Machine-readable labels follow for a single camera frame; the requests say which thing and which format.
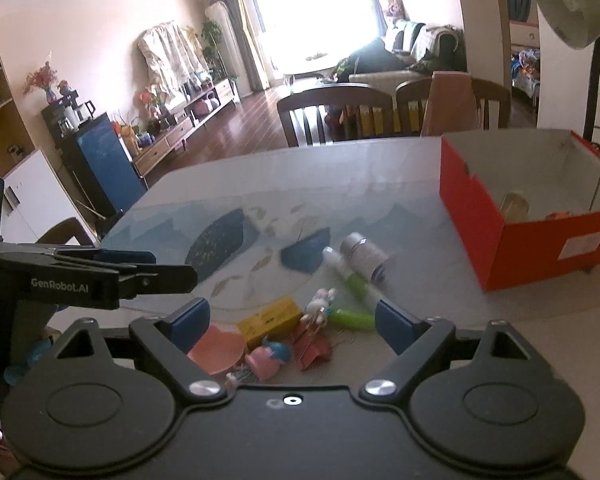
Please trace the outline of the pink heart dish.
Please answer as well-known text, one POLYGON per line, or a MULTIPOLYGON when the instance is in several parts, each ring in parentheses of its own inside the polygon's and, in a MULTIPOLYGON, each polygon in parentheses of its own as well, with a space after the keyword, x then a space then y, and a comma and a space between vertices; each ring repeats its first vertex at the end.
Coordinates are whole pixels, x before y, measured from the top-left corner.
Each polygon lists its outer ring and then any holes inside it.
POLYGON ((245 348, 241 334, 210 325, 187 356, 209 375, 224 375, 240 362, 245 348))

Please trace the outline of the white green glue tube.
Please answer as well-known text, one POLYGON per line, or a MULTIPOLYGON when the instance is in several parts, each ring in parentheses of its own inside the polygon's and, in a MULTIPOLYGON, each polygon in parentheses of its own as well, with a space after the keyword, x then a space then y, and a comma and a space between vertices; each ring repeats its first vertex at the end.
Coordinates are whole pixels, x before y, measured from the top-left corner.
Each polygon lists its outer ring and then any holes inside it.
POLYGON ((323 261, 326 266, 334 272, 338 278, 347 286, 349 292, 357 300, 368 304, 371 309, 376 308, 376 304, 384 299, 384 295, 379 289, 371 285, 368 281, 355 270, 352 270, 347 263, 346 258, 337 252, 336 249, 326 246, 322 250, 323 261))

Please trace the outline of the silver cap clear bottle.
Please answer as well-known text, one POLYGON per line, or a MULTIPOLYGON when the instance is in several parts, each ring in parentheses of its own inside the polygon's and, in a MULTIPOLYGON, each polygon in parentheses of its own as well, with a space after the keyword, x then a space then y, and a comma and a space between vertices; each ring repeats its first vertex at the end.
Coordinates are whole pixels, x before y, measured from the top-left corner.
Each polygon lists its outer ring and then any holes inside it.
POLYGON ((393 258, 359 232, 342 240, 340 252, 355 272, 374 284, 380 284, 393 266, 393 258))

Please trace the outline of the pink pig figurine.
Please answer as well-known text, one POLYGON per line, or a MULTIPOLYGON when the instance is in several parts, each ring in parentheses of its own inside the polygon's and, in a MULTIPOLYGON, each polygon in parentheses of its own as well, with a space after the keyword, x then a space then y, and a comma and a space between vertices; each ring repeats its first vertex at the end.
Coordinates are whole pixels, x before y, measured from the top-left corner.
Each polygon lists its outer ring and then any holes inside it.
POLYGON ((259 347, 247 353, 238 367, 226 374, 230 388, 241 385, 264 384, 273 378, 291 359, 291 351, 282 342, 262 340, 259 347))

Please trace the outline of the red binder clip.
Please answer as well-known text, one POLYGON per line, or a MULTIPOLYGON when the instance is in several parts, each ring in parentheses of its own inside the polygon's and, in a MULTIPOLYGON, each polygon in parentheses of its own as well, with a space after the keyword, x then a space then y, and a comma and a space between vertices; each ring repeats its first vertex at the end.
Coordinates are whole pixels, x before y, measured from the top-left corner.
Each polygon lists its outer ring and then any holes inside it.
POLYGON ((332 359, 332 345, 318 325, 300 322, 292 335, 291 345, 300 372, 332 359))

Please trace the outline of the yellow small carton box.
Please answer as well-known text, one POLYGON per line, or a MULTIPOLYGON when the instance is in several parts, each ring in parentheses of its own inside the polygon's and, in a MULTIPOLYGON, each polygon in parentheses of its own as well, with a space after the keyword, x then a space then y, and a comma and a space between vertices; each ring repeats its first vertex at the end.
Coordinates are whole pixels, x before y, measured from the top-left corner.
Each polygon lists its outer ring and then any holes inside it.
POLYGON ((298 325, 302 312, 291 296, 275 300, 237 323, 248 349, 262 344, 264 338, 279 341, 287 338, 298 325))

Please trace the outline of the green lid toothpick jar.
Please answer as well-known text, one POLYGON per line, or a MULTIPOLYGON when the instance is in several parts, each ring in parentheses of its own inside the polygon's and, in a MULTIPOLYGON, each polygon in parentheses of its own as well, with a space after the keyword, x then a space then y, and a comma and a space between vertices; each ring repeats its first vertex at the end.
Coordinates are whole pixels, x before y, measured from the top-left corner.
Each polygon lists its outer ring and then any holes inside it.
POLYGON ((506 223, 521 223, 528 220, 530 205, 517 191, 507 192, 500 206, 500 213, 506 223))

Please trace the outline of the red cardboard box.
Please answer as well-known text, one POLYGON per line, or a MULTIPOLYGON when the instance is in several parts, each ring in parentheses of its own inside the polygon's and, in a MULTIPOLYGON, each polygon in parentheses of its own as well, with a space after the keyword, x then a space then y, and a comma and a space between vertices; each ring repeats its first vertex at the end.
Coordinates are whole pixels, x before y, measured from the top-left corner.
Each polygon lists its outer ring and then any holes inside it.
POLYGON ((445 134, 439 194, 485 290, 600 264, 600 154, 569 130, 445 134), (528 200, 526 222, 503 219, 500 206, 510 191, 528 200), (571 216, 545 220, 557 211, 571 216))

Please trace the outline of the green highlighter tube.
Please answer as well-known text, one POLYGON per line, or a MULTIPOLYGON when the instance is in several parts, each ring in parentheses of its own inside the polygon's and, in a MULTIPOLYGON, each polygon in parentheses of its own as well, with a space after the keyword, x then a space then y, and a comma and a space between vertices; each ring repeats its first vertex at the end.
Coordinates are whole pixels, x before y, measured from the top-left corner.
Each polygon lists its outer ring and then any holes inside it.
POLYGON ((347 328, 348 330, 366 330, 366 332, 372 332, 375 329, 375 317, 365 312, 332 309, 328 311, 328 319, 332 324, 347 328))

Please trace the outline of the orange red keychain charm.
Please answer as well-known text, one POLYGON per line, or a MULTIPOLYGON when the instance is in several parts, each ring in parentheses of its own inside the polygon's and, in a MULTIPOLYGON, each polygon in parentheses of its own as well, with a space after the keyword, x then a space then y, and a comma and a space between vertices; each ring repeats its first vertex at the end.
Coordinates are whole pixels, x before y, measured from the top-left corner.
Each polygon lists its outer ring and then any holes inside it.
POLYGON ((552 212, 551 214, 548 214, 545 217, 545 220, 560 220, 560 219, 565 219, 565 218, 569 218, 571 216, 569 211, 557 211, 557 212, 552 212))

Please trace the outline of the printed table mat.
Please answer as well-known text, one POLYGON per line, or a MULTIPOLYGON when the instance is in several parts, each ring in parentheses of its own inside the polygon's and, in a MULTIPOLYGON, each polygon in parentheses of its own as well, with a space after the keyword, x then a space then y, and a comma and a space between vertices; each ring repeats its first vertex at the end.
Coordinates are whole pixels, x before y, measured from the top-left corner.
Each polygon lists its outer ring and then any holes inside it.
POLYGON ((190 264, 193 293, 217 321, 236 322, 291 296, 304 306, 337 287, 322 250, 352 232, 389 257, 381 290, 418 316, 473 326, 488 302, 434 182, 369 188, 300 188, 140 207, 105 237, 108 249, 147 250, 162 264, 190 264))

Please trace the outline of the blue black cabinet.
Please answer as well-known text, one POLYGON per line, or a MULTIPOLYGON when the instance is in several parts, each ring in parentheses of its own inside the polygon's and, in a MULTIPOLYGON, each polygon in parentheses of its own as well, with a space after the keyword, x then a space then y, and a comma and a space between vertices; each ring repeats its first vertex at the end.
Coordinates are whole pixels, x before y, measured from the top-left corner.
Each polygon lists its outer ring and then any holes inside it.
POLYGON ((76 130, 62 130, 60 105, 47 105, 42 117, 61 152, 62 162, 88 202, 109 218, 128 211, 147 191, 106 113, 84 122, 76 130))

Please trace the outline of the left wooden dining chair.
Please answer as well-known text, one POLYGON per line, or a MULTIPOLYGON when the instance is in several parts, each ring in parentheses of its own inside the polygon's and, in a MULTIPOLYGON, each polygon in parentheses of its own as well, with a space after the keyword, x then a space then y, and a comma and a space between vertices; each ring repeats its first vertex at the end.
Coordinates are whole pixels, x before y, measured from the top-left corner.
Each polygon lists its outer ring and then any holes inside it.
POLYGON ((290 148, 391 138, 393 100, 368 84, 321 84, 277 102, 290 148))

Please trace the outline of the clothes on rack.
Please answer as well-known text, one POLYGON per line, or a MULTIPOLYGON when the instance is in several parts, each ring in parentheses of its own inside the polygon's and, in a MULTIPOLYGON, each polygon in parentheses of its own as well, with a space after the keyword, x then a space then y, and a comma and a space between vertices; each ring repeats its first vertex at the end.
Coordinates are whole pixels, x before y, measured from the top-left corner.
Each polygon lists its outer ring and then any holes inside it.
POLYGON ((147 65, 149 88, 164 104, 179 101, 186 84, 200 89, 211 79, 206 61, 198 56, 185 30, 174 22, 146 29, 136 44, 147 65))

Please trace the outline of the white standing air conditioner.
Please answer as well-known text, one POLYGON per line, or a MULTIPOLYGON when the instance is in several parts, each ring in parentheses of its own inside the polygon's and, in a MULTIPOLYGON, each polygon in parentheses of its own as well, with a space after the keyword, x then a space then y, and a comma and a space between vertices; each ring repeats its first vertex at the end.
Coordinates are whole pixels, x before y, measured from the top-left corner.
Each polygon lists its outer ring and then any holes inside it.
POLYGON ((221 32, 221 42, 219 45, 220 55, 223 60, 228 76, 234 80, 238 96, 245 98, 250 96, 250 88, 247 72, 242 55, 240 54, 237 38, 234 32, 230 14, 223 1, 211 3, 204 11, 208 20, 215 22, 221 32))

